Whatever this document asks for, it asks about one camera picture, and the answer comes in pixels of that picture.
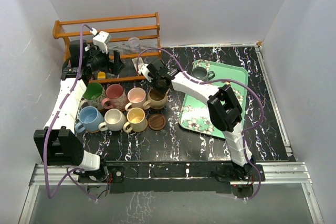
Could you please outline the green floral tray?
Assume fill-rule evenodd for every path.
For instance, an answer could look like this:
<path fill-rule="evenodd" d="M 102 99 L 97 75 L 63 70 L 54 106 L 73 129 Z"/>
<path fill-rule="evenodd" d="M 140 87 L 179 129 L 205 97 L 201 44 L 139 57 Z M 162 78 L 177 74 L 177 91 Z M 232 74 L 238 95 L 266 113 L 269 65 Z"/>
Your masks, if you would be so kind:
<path fill-rule="evenodd" d="M 195 61 L 193 68 L 196 67 L 203 67 L 208 72 L 214 72 L 215 80 L 232 79 L 245 85 L 248 84 L 248 72 L 242 67 L 207 60 Z M 186 130 L 207 134 L 212 137 L 224 138 L 223 133 L 211 123 L 207 106 L 187 94 L 184 97 L 181 108 L 179 124 Z"/>

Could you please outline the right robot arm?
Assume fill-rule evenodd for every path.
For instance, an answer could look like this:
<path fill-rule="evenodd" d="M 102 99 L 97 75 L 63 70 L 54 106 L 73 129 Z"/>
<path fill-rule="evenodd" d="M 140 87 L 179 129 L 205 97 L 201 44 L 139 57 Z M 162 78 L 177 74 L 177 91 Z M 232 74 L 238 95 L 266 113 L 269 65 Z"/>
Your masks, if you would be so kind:
<path fill-rule="evenodd" d="M 144 64 L 138 73 L 160 93 L 172 89 L 190 95 L 205 104 L 212 125 L 224 135 L 230 150 L 234 176 L 240 180 L 247 180 L 253 174 L 250 164 L 255 161 L 243 140 L 241 123 L 243 110 L 230 86 L 205 84 L 186 71 L 169 69 L 160 59 Z"/>

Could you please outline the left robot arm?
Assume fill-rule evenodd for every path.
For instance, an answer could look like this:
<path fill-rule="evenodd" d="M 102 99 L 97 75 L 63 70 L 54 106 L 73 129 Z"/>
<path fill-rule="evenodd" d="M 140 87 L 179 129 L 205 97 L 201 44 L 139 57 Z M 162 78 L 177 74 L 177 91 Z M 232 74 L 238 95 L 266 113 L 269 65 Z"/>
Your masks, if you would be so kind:
<path fill-rule="evenodd" d="M 91 177 L 101 182 L 108 177 L 108 168 L 101 164 L 99 155 L 84 150 L 76 133 L 86 127 L 76 126 L 75 121 L 93 74 L 96 71 L 114 73 L 123 63 L 117 50 L 113 51 L 114 59 L 109 58 L 107 44 L 98 46 L 86 40 L 74 40 L 69 49 L 70 56 L 62 67 L 56 104 L 44 128 L 35 131 L 34 142 L 44 166 L 72 166 L 88 170 Z"/>

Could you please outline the white beige mug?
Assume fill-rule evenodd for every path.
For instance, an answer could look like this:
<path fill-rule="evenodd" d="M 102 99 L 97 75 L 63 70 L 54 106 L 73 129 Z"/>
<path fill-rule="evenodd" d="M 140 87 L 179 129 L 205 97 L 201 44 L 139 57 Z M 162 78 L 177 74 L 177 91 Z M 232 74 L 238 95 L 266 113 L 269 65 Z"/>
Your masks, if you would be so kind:
<path fill-rule="evenodd" d="M 110 109 L 105 113 L 104 122 L 99 124 L 98 129 L 100 131 L 121 131 L 125 123 L 126 117 L 123 112 L 118 109 Z"/>

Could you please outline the maroon mug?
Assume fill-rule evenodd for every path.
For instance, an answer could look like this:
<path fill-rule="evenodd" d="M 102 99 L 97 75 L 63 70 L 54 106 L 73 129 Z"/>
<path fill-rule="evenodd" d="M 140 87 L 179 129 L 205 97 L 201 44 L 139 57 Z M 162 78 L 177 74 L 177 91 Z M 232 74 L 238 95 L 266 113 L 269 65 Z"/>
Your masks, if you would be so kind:
<path fill-rule="evenodd" d="M 104 109 L 118 109 L 124 111 L 128 98 L 124 88 L 120 84 L 112 84 L 106 89 L 106 98 L 101 101 Z"/>

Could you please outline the yellow mug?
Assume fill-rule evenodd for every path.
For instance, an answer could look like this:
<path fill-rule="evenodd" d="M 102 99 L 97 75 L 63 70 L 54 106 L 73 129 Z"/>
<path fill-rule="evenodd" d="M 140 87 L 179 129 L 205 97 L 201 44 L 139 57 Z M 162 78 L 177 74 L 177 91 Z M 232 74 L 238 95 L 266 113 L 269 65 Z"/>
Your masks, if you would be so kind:
<path fill-rule="evenodd" d="M 123 131 L 126 133 L 143 132 L 148 126 L 145 112 L 141 108 L 132 108 L 126 118 L 127 121 L 123 126 Z"/>

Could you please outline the green mug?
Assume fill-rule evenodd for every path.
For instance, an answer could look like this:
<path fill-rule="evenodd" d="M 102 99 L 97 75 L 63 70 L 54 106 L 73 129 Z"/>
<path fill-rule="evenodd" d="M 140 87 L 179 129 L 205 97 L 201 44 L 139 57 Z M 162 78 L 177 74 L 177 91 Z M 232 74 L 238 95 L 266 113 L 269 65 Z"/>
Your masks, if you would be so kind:
<path fill-rule="evenodd" d="M 87 103 L 89 106 L 93 106 L 98 109 L 98 111 L 102 111 L 104 107 L 101 103 L 106 97 L 103 85 L 97 82 L 89 83 L 85 93 L 83 94 L 83 100 L 80 102 L 79 108 L 82 108 L 83 105 Z"/>

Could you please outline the wooden shelf rack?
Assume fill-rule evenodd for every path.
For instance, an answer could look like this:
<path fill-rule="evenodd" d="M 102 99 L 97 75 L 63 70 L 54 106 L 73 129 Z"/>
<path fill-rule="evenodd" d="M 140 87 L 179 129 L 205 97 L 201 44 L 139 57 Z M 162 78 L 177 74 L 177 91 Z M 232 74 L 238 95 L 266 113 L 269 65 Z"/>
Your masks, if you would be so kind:
<path fill-rule="evenodd" d="M 90 23 L 101 22 L 114 22 L 120 20 L 144 19 L 155 18 L 155 25 L 135 26 L 135 27 L 122 27 L 122 28 L 109 28 L 106 30 L 97 30 L 92 28 Z M 79 32 L 65 32 L 63 26 L 75 25 L 83 22 L 82 25 L 89 30 Z M 129 40 L 129 37 L 112 38 L 111 35 L 115 33 L 130 33 L 134 31 L 147 31 L 156 30 L 155 35 L 140 36 L 140 40 L 156 39 L 157 44 L 160 45 L 160 24 L 158 13 L 109 17 L 109 18 L 96 18 L 86 20 L 72 20 L 61 22 L 55 21 L 52 35 L 55 39 L 62 38 L 65 43 L 65 63 L 70 66 L 62 67 L 61 80 L 78 79 L 82 80 L 85 84 L 93 82 L 93 73 L 102 70 L 110 74 L 118 75 L 124 68 L 123 59 L 136 59 L 138 55 L 126 54 L 121 55 L 118 50 L 113 51 L 113 57 L 110 57 L 108 44 L 113 42 L 124 42 Z"/>

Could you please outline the blue mug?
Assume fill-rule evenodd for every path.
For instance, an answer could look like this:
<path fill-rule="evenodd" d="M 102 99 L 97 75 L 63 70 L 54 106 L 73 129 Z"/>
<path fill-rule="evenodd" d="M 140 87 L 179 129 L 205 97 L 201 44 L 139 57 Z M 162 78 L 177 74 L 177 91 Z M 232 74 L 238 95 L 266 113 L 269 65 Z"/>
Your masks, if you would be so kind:
<path fill-rule="evenodd" d="M 99 125 L 104 122 L 104 116 L 93 106 L 83 108 L 78 118 L 79 122 L 75 125 L 75 131 L 78 133 L 99 131 Z"/>

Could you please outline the tan brown mug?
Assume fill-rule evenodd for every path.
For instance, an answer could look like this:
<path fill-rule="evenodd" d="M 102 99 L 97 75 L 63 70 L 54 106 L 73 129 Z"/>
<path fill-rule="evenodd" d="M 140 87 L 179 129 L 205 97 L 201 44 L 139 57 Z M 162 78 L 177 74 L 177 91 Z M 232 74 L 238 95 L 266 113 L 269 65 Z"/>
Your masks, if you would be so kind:
<path fill-rule="evenodd" d="M 158 92 L 156 89 L 151 88 L 148 92 L 147 100 L 143 104 L 142 109 L 160 110 L 165 107 L 166 103 L 167 103 L 167 92 L 164 92 L 162 94 Z"/>

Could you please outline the grey mug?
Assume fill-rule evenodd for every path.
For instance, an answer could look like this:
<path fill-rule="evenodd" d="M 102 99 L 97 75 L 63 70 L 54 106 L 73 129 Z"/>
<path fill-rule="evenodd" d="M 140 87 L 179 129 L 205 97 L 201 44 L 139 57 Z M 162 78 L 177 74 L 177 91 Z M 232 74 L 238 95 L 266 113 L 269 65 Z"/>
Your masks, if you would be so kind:
<path fill-rule="evenodd" d="M 192 69 L 191 75 L 203 82 L 207 82 L 212 80 L 215 77 L 215 72 L 214 71 L 208 71 L 204 67 L 195 67 Z"/>

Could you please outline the pink mug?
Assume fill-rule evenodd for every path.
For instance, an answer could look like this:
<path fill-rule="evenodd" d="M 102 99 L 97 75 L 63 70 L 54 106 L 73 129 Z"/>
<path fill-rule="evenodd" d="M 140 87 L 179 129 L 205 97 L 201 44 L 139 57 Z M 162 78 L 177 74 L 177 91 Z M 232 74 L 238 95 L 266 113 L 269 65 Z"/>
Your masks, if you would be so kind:
<path fill-rule="evenodd" d="M 124 107 L 126 111 L 130 111 L 132 108 L 143 108 L 146 102 L 146 92 L 142 88 L 133 88 L 127 95 L 129 103 Z"/>

